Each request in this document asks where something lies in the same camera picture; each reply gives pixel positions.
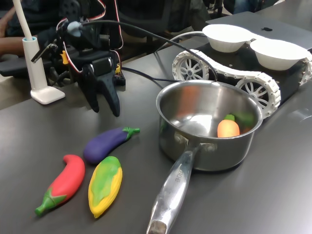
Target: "stainless steel pot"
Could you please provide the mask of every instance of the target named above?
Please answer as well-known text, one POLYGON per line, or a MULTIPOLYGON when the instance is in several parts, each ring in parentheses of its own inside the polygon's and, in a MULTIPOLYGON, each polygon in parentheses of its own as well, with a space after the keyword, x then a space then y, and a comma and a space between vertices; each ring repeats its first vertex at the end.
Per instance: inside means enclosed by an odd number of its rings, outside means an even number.
POLYGON ((262 111, 246 92, 207 80, 169 85, 158 94, 156 105, 160 148, 176 162, 155 200, 147 234, 167 234, 181 208, 192 168, 212 172, 238 165, 262 123, 262 111), (218 124, 227 114, 235 116, 241 135, 217 138, 218 124))

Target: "white track wheel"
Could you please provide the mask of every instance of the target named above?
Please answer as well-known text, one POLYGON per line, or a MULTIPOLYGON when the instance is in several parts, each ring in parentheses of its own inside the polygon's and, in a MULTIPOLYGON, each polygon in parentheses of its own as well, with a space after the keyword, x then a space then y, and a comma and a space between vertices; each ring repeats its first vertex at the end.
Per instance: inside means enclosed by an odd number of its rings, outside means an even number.
MULTIPOLYGON (((201 56, 202 52, 192 50, 201 56)), ((172 64, 172 73, 176 80, 208 79, 208 66, 200 59, 183 51, 178 54, 172 64)))
POLYGON ((236 87, 249 93, 262 107, 264 118, 270 116, 280 104, 280 91, 276 89, 276 82, 271 79, 270 82, 261 82, 255 79, 241 79, 236 87))

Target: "purple eggplant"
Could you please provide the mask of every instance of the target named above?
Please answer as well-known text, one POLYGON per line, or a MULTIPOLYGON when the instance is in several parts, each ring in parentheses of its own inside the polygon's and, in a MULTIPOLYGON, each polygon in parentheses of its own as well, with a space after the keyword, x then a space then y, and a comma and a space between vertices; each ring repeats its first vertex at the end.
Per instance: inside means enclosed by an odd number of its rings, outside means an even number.
POLYGON ((98 135, 88 142, 83 151, 84 158, 93 164, 100 163, 108 154, 131 138, 134 133, 139 133, 139 128, 116 128, 98 135))

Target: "table surface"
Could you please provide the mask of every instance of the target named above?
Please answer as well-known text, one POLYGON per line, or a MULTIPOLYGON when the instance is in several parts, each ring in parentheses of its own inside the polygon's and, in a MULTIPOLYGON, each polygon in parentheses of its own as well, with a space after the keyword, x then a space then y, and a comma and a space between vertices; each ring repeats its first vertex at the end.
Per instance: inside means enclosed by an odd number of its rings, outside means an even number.
MULTIPOLYGON (((194 38, 189 48, 205 44, 194 38)), ((161 50, 127 64, 156 78, 171 78, 180 52, 161 50)), ((42 106, 28 100, 0 111, 0 229, 23 234, 145 233, 151 209, 173 162, 158 148, 156 97, 161 87, 124 72, 120 117, 103 97, 94 113, 79 88, 65 87, 66 99, 42 106), (66 154, 82 156, 86 143, 116 127, 139 127, 141 133, 115 149, 123 168, 118 196, 98 220, 88 206, 87 189, 94 166, 75 196, 37 218, 47 187, 64 168, 66 154)), ((164 87, 168 82, 160 82, 164 87)), ((235 170, 194 171, 172 234, 310 234, 312 232, 312 84, 288 100, 256 132, 246 160, 235 170)))
POLYGON ((312 1, 286 0, 257 14, 312 31, 312 1))

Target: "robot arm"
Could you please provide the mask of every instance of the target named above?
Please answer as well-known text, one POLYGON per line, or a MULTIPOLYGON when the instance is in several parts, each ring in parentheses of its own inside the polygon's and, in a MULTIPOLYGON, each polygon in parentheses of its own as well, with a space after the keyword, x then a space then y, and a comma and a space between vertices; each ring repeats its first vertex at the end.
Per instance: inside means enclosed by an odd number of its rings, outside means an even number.
MULTIPOLYGON (((71 79, 78 83, 91 108, 99 112, 97 93, 101 93, 113 114, 118 117, 120 105, 115 85, 125 85, 125 79, 115 74, 118 53, 113 50, 119 43, 110 42, 119 41, 119 29, 117 27, 117 34, 114 33, 114 28, 106 30, 109 35, 102 41, 99 37, 101 26, 80 27, 79 24, 103 18, 116 20, 116 7, 115 0, 107 0, 105 3, 103 0, 62 0, 60 15, 63 19, 57 26, 55 37, 34 56, 32 62, 36 62, 45 53, 51 54, 52 60, 59 60, 61 55, 63 64, 69 67, 71 79)), ((62 76, 55 69, 52 73, 57 76, 57 80, 62 76)))

